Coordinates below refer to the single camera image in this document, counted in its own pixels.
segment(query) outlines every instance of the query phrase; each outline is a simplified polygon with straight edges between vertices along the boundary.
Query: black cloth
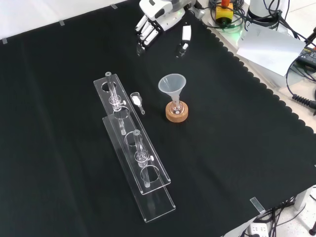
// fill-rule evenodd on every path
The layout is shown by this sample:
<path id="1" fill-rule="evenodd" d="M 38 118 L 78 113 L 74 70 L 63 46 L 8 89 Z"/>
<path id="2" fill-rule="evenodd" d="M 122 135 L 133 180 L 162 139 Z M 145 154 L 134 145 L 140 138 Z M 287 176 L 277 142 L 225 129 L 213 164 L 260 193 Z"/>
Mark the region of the black cloth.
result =
<path id="1" fill-rule="evenodd" d="M 315 142 L 282 101 L 190 14 L 136 55 L 138 1 L 0 45 L 0 236 L 220 236 L 315 183 Z M 175 57 L 182 25 L 192 40 Z M 102 123 L 93 81 L 140 92 L 140 119 L 171 178 L 176 210 L 145 224 Z M 168 122 L 158 81 L 187 79 L 189 117 Z"/>

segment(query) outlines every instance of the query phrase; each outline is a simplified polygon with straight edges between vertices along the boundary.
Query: wooden stand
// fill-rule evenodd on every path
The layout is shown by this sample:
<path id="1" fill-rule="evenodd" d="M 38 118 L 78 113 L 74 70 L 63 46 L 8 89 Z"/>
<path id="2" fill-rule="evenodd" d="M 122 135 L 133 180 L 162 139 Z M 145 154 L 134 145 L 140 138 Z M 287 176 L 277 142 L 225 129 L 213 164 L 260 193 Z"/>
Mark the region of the wooden stand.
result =
<path id="1" fill-rule="evenodd" d="M 188 108 L 186 103 L 184 103 L 183 101 L 180 101 L 180 102 L 184 106 L 184 111 L 183 111 L 183 113 L 180 113 L 178 115 L 176 115 L 176 114 L 174 114 L 174 113 L 172 113 L 170 111 L 170 105 L 171 105 L 172 101 L 167 104 L 167 106 L 166 106 L 166 117 L 167 117 L 167 119 L 169 121 L 171 121 L 171 122 L 183 122 L 184 120 L 187 119 L 188 114 L 189 114 L 189 108 Z"/>

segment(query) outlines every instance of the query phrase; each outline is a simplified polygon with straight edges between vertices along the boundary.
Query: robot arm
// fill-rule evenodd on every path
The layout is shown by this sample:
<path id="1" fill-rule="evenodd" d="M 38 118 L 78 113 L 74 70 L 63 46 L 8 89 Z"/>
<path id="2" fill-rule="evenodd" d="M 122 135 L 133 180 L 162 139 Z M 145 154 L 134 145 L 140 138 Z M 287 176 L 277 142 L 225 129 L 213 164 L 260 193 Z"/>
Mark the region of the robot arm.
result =
<path id="1" fill-rule="evenodd" d="M 145 15 L 138 22 L 135 30 L 138 44 L 145 50 L 162 32 L 177 24 L 185 14 L 186 5 L 195 4 L 196 0 L 141 0 L 139 5 Z"/>

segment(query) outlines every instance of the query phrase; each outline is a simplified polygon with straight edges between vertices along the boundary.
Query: electrical outlet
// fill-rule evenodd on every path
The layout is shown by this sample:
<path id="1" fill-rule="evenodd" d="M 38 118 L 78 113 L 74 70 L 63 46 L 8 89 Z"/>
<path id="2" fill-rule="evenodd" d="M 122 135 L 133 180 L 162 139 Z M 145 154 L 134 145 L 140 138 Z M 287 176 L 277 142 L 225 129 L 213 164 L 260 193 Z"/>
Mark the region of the electrical outlet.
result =
<path id="1" fill-rule="evenodd" d="M 267 224 L 251 223 L 250 226 L 248 226 L 248 234 L 258 234 L 260 237 L 269 237 Z"/>

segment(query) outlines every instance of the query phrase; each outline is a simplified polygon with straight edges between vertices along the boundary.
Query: clear acrylic test tube rack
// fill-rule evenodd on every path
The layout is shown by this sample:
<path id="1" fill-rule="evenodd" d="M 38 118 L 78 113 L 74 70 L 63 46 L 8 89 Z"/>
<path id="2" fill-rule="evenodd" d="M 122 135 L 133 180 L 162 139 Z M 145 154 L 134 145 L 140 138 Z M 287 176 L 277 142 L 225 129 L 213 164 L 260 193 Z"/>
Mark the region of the clear acrylic test tube rack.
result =
<path id="1" fill-rule="evenodd" d="M 166 173 L 116 74 L 94 81 L 107 116 L 107 129 L 145 222 L 175 210 Z"/>

